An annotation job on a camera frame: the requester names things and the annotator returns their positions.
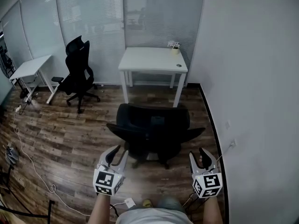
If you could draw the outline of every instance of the small potted plant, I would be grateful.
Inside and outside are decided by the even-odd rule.
[[[175,41],[169,41],[168,46],[172,47],[171,51],[173,54],[177,55],[179,53],[179,43]]]

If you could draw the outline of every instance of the human arm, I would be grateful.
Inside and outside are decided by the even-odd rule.
[[[109,224],[109,218],[110,196],[99,193],[88,224]]]
[[[205,202],[203,224],[223,224],[217,197],[210,197]]]

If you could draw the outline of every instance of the cable on floor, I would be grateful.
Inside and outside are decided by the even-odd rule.
[[[22,114],[23,114],[23,112],[24,112],[26,106],[29,105],[29,104],[31,104],[31,101],[32,101],[32,100],[35,100],[35,99],[36,99],[36,96],[32,96],[32,97],[31,97],[31,100],[28,100],[28,101],[26,101],[26,102],[24,102],[24,98],[23,98],[23,100],[22,100],[22,103],[23,103],[23,104],[26,103],[26,105],[25,105],[25,107],[23,108],[22,111],[21,111],[21,109],[19,110],[19,115],[22,115]]]
[[[117,204],[114,204],[114,205],[110,205],[111,207],[110,207],[110,209],[112,208],[112,206],[116,206],[116,205],[121,205],[121,204],[125,204],[125,203],[117,203]]]
[[[24,82],[24,83],[25,83],[25,84],[31,84],[31,83],[35,82],[36,78],[37,78],[37,76],[34,78],[33,81],[31,81],[31,82]]]
[[[184,205],[182,207],[184,207],[186,205],[186,203],[191,199],[191,202],[193,201],[192,199],[192,196],[195,192],[192,192],[190,195],[189,195],[189,199],[184,203]]]
[[[71,208],[70,206],[68,206],[67,204],[65,204],[65,202],[60,198],[60,196],[57,195],[57,193],[56,193],[56,189],[57,189],[57,188],[56,188],[55,184],[52,184],[52,185],[51,185],[52,191],[49,189],[49,187],[48,187],[48,185],[46,184],[46,182],[45,182],[45,181],[42,179],[42,177],[37,173],[37,171],[36,171],[36,167],[35,167],[35,165],[34,165],[33,160],[29,157],[29,155],[28,155],[27,153],[24,152],[24,150],[23,150],[23,142],[22,142],[22,139],[20,138],[20,135],[19,135],[19,131],[20,131],[20,129],[19,129],[18,127],[17,127],[16,129],[14,128],[14,121],[13,121],[13,129],[14,129],[14,132],[18,135],[19,140],[20,140],[20,142],[21,142],[21,149],[22,149],[22,152],[23,152],[23,153],[30,159],[30,161],[32,162],[33,169],[34,169],[36,175],[42,180],[42,182],[45,184],[45,186],[46,186],[46,188],[48,189],[48,191],[49,191],[50,193],[54,193],[54,194],[61,200],[61,202],[62,202],[65,206],[67,206],[69,209],[71,209],[71,210],[73,210],[73,211],[76,211],[77,213],[79,213],[79,214],[81,214],[81,215],[83,215],[83,216],[90,217],[90,215],[83,214],[82,212],[79,212],[78,210],[73,209],[73,208]]]
[[[197,201],[197,199],[199,199],[199,197],[197,197],[194,201],[190,202],[190,204],[186,207],[186,209],[185,209],[186,213],[188,213],[189,208],[191,207],[191,205],[193,203],[195,203]]]
[[[113,205],[111,205],[111,204],[110,204],[110,206],[111,206],[111,208],[113,208],[113,209],[114,209],[116,216],[117,216],[117,217],[119,217],[119,215],[118,215],[118,213],[117,213],[117,210],[116,210],[116,208],[115,208]]]

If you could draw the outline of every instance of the white desk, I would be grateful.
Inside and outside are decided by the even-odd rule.
[[[34,76],[34,75],[40,74],[43,81],[45,81],[45,83],[47,84],[48,88],[50,89],[50,91],[52,93],[50,95],[49,99],[47,100],[47,104],[50,103],[50,101],[52,100],[52,98],[53,98],[53,96],[54,96],[54,94],[55,94],[55,92],[57,91],[57,88],[58,88],[58,86],[57,86],[55,89],[53,89],[50,80],[48,79],[48,77],[46,76],[46,74],[42,70],[42,66],[49,60],[49,58],[51,56],[52,55],[42,56],[40,58],[24,62],[15,71],[15,73],[9,78],[10,80],[14,80],[14,79],[22,78],[22,77],[28,77],[28,76]],[[23,82],[23,83],[26,86],[27,90],[29,91],[27,99],[25,100],[25,102],[27,102],[28,99],[33,94],[34,90],[36,89],[37,85],[33,89],[31,89],[25,82]]]
[[[182,57],[171,52],[169,48],[128,47],[118,67],[121,74],[121,84],[125,102],[128,103],[125,72],[128,72],[127,83],[133,86],[132,71],[172,74],[170,87],[173,88],[175,74],[181,74],[173,107],[178,106],[188,69]]]

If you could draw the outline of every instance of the window blind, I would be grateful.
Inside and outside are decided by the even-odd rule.
[[[167,47],[180,43],[187,68],[190,67],[199,27],[203,0],[124,0],[126,47]],[[135,83],[167,84],[168,75],[133,72]]]
[[[23,30],[19,1],[2,18],[2,26],[7,49],[17,69],[23,62],[32,59]]]
[[[97,83],[119,84],[125,51],[122,0],[57,0],[65,43],[90,41],[89,65]]]
[[[48,77],[66,77],[69,72],[56,0],[21,0],[21,14],[32,57],[52,55],[43,67]]]

